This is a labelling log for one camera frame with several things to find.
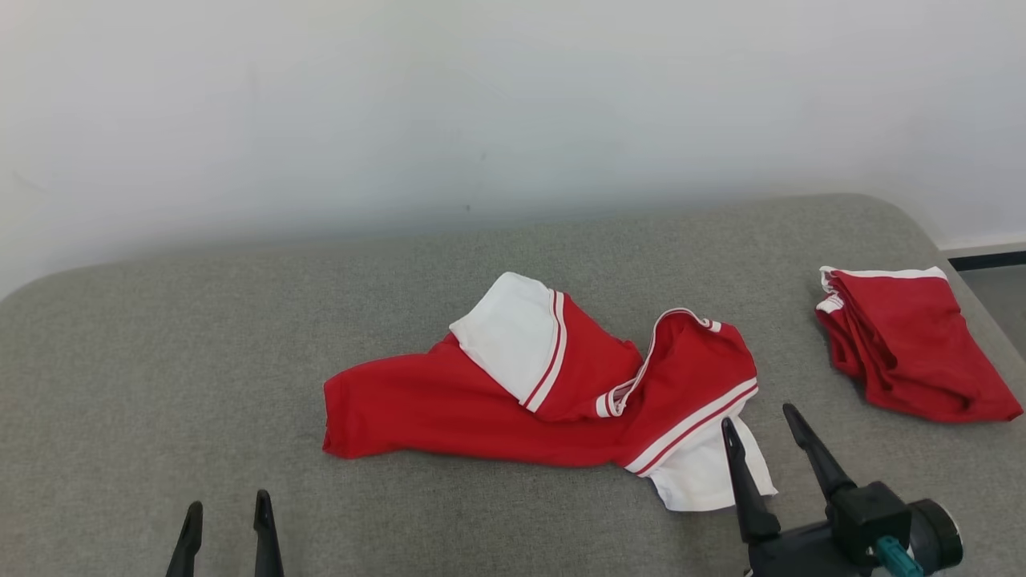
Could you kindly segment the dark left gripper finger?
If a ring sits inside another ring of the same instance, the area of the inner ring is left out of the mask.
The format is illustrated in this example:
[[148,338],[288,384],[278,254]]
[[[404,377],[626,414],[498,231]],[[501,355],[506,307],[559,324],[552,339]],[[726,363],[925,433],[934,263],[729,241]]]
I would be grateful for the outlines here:
[[176,546],[166,570],[166,577],[193,577],[196,555],[202,545],[203,504],[195,501],[189,505],[180,529]]
[[256,532],[254,576],[285,576],[285,566],[283,566],[282,562],[277,526],[273,514],[273,504],[267,490],[256,491],[253,529]]

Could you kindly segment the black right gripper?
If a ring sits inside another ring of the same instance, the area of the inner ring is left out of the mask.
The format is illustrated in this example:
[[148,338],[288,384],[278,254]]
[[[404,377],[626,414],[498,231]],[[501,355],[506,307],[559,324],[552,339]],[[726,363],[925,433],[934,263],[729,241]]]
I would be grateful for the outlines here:
[[[782,406],[794,441],[807,459],[827,502],[844,490],[857,488],[830,450],[818,438],[807,420],[792,403]],[[865,554],[851,556],[859,544],[849,518],[829,518],[781,532],[771,514],[747,464],[747,453],[731,418],[721,421],[728,459],[731,486],[741,541],[748,547],[746,576],[871,576],[876,561]]]

